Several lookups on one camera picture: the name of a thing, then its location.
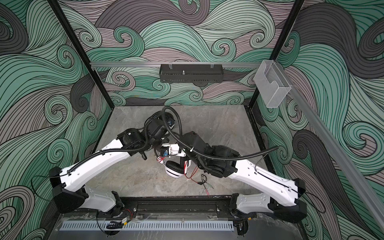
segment red wire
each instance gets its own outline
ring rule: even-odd
[[[186,178],[188,178],[188,179],[190,179],[190,180],[192,180],[192,181],[194,181],[195,183],[198,184],[198,182],[196,182],[195,180],[192,179],[193,175],[195,175],[196,172],[197,172],[197,166],[196,166],[195,169],[193,170],[193,172],[192,172],[192,174],[191,174],[190,177],[187,177],[186,174],[184,174],[184,176],[185,176]],[[208,197],[210,197],[207,188],[206,188],[205,186],[204,186],[204,188],[205,188],[205,192],[207,193]]]
[[[188,179],[194,181],[195,183],[197,183],[195,180],[192,179],[193,175],[195,175],[195,173],[197,172],[197,169],[198,169],[198,168],[197,168],[197,166],[196,166],[195,169],[193,170],[193,172],[192,172],[192,174],[191,174],[190,177],[187,177],[186,174],[184,174],[184,176],[185,176],[186,178],[188,178]]]
[[[131,214],[131,217],[133,217],[133,214],[132,214],[131,210],[129,210],[129,209],[125,209],[125,210],[128,210],[129,213]]]

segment black metal post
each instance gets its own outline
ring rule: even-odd
[[[99,75],[95,70],[91,68],[91,65],[89,64],[91,61],[89,60],[87,54],[85,53],[84,49],[82,48],[80,41],[76,37],[67,17],[64,15],[63,10],[61,9],[59,3],[57,0],[47,0],[49,5],[51,6],[53,12],[55,13],[57,19],[59,20],[61,26],[63,27],[64,31],[67,33],[68,38],[72,42],[76,52],[79,54],[81,60],[85,64],[85,66],[88,69],[89,74],[91,75],[93,81],[95,81],[96,85],[101,91],[101,94],[104,96],[105,100],[107,101],[109,107],[113,110],[114,104],[112,102],[111,97],[109,96],[107,90],[105,89]]]
[[[253,133],[255,134],[256,141],[257,141],[257,144],[259,145],[260,150],[261,151],[266,150],[264,141],[262,139],[262,135],[261,135],[261,133],[259,131],[259,128],[256,125],[255,117],[253,116],[251,108],[248,107],[248,106],[245,106],[245,105],[244,105],[244,108],[245,108],[245,112],[247,113],[249,122],[251,123],[252,130],[253,130]],[[269,158],[268,155],[266,155],[264,157],[264,162],[265,162],[265,165],[266,165],[268,171],[270,171],[271,173],[275,174],[276,173],[275,169],[273,168],[272,161],[271,161],[271,159]]]
[[[271,56],[269,57],[269,60],[276,60],[279,56],[279,53],[285,43],[285,40],[288,38],[289,33],[291,32],[291,29],[293,27],[293,24],[296,21],[297,15],[300,12],[300,9],[304,3],[304,0],[296,0],[292,6],[292,9],[288,15],[287,20],[285,20],[285,24],[283,26],[283,30],[281,31],[281,34],[277,40],[277,43],[271,53]],[[259,96],[260,92],[258,89],[255,90],[253,93],[253,96],[248,104],[248,107],[251,109],[253,108],[257,97]]]

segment enclosure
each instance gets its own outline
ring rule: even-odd
[[[383,17],[381,0],[1,1],[1,238],[104,238],[60,235],[50,181],[35,176],[81,162],[172,106],[183,133],[242,156],[278,146],[249,161],[305,181],[306,218],[258,215],[246,238],[384,239]],[[263,84],[265,60],[281,68],[277,79],[266,70]],[[183,63],[222,66],[222,81],[161,80],[161,64]],[[210,186],[196,184],[194,164],[187,178],[172,178],[153,150],[146,156],[120,161],[87,185],[121,197],[261,193],[201,169],[192,179],[204,182],[204,174]],[[139,238],[131,233],[116,237]]]

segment clear acrylic holder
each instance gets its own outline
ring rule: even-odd
[[[273,60],[263,60],[253,80],[267,108],[278,108],[291,90],[284,68]]]

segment metal frame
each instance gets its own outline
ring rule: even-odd
[[[256,125],[256,121],[255,121],[255,117],[254,117],[254,115],[252,113],[252,109],[249,106],[246,106],[246,105],[244,105],[244,109],[245,109],[245,112],[247,113],[248,120],[251,123],[251,127],[252,127],[252,130],[253,130],[253,133],[255,134],[256,141],[257,141],[257,144],[259,145],[260,150],[261,151],[266,150],[264,141],[262,139],[262,135],[261,135],[261,133],[259,131],[259,128]],[[266,165],[268,171],[270,171],[273,174],[276,174],[275,169],[273,168],[272,161],[271,161],[269,155],[266,155],[264,157],[264,162],[265,162],[265,165]]]
[[[136,219],[147,219],[151,217],[151,214],[205,214],[208,219],[227,218],[228,220],[239,220],[238,217],[231,214],[232,208],[236,209],[236,203],[232,203],[231,199],[232,195],[121,197],[125,208],[129,209],[132,212],[132,218]],[[79,209],[76,214],[84,215],[91,211],[94,211],[94,209]],[[124,211],[120,217],[128,214],[128,211]],[[255,213],[242,215],[243,218],[257,216]],[[114,220],[114,218],[108,218],[106,213],[100,213],[99,217]]]
[[[61,26],[63,27],[64,31],[67,33],[68,38],[70,39],[71,43],[73,44],[76,52],[80,56],[82,62],[86,66],[89,74],[91,75],[93,81],[96,83],[98,86],[99,90],[101,91],[101,94],[104,96],[105,100],[107,101],[109,107],[113,111],[114,109],[114,104],[112,102],[111,97],[109,96],[107,90],[105,89],[98,73],[91,68],[90,59],[88,58],[88,55],[84,51],[83,47],[80,44],[80,41],[76,37],[76,34],[74,33],[67,17],[65,16],[63,10],[61,9],[59,3],[57,0],[47,0],[49,5],[51,6],[53,12],[55,13],[57,19],[59,20]]]
[[[261,62],[249,63],[249,62],[145,62],[145,61],[95,61],[90,62],[92,68],[159,68],[162,64],[169,64],[172,68],[172,64],[209,64],[222,65],[223,68],[258,68]]]

